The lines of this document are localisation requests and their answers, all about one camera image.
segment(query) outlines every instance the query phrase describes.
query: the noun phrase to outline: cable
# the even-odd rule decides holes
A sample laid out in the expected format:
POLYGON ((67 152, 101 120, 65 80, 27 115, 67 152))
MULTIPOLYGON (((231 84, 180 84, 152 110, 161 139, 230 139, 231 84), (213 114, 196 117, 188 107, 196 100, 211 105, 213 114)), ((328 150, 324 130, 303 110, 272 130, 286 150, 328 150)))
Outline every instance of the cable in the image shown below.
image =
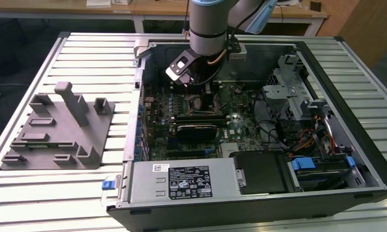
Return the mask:
POLYGON ((213 61, 208 61, 208 62, 207 62, 208 65, 213 66, 215 64, 218 64, 219 61, 222 60, 223 56, 226 55, 226 53, 227 53, 227 50, 224 49, 224 50, 222 51, 222 53, 219 54, 219 57, 218 57, 213 61))
POLYGON ((207 84, 216 77, 216 75, 219 74, 223 65, 224 64, 222 63, 220 66, 218 67, 216 71, 213 72, 213 74, 209 76, 209 78, 205 81, 203 81, 200 83, 195 83, 195 84, 192 84, 192 86, 201 86, 201 85, 207 84))
POLYGON ((299 142, 303 141, 303 135, 304 135, 304 133, 308 132, 308 131, 312 131, 312 130, 314 130, 314 129, 303 130, 303 132, 302 132, 302 134, 300 134, 300 136, 299 136, 299 142))
POLYGON ((279 8, 282 9, 282 23, 284 22, 284 13, 283 13, 283 6, 282 5, 278 5, 279 8))
POLYGON ((283 144, 283 142, 279 140, 278 137, 275 137, 272 134, 270 134, 270 132, 268 132, 264 128, 262 128, 260 126, 259 126, 259 129, 260 129, 260 130, 262 130, 267 135, 271 135, 272 139, 278 142, 278 144, 280 145, 280 147, 283 148, 284 151, 291 151, 290 148, 287 147, 287 145, 283 144))
POLYGON ((240 21, 240 23, 238 24, 238 26, 235 27, 232 33, 231 33, 231 37, 234 37, 236 30, 240 28, 240 26, 244 24, 244 22, 256 14, 256 12, 259 11, 259 9, 262 8, 263 4, 264 4, 266 0, 263 0, 260 2, 260 4, 258 5, 256 9, 252 11, 252 13, 243 19, 243 21, 240 21))
POLYGON ((185 19, 183 20, 183 33, 188 30, 188 28, 187 28, 187 19, 188 19, 189 1, 191 0, 188 0, 188 3, 187 3, 185 19))

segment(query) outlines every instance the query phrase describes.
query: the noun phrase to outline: warning label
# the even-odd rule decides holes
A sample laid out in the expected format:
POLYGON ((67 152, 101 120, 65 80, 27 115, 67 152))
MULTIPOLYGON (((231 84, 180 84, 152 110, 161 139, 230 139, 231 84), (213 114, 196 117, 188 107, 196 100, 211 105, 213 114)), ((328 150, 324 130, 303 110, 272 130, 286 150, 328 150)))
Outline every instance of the warning label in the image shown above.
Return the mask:
POLYGON ((172 200, 212 197, 208 166, 169 168, 168 171, 172 200))

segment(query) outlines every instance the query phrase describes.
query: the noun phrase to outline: blue latch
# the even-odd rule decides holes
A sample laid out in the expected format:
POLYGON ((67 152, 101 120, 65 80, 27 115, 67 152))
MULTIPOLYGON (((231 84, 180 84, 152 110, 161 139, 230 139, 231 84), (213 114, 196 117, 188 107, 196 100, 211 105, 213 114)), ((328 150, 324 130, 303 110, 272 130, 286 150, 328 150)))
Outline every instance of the blue latch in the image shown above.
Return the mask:
POLYGON ((101 182, 101 190, 113 190, 116 189, 115 185, 116 182, 113 180, 104 180, 101 182))
POLYGON ((295 160, 291 161, 291 165, 294 170, 315 168, 314 161, 308 157, 296 158, 295 160))
POLYGON ((348 162, 350 167, 354 168, 355 167, 354 158, 351 156, 347 156, 346 159, 347 159, 347 162, 348 162))

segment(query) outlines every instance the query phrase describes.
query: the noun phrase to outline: aluminum extrusion table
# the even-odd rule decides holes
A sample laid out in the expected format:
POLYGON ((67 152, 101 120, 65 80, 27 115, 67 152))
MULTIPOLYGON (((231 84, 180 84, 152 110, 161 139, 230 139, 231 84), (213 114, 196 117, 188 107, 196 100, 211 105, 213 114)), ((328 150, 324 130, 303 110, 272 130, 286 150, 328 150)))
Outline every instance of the aluminum extrusion table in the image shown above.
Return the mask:
MULTIPOLYGON (((96 170, 0 171, 0 232, 121 232, 100 202, 101 181, 121 172, 129 100, 136 73, 133 47, 148 39, 183 40, 172 34, 63 33, 0 137, 0 160, 32 111, 36 93, 52 93, 57 81, 69 81, 85 99, 105 97, 116 103, 112 125, 96 170)), ((348 106, 387 159, 387 89, 343 41, 319 37, 238 36, 239 40, 307 43, 348 106)), ((322 97, 319 88, 312 87, 322 97)), ((104 197, 113 200, 116 191, 104 197)), ((180 231, 359 231, 387 232, 387 200, 368 203, 318 219, 275 221, 180 231)))

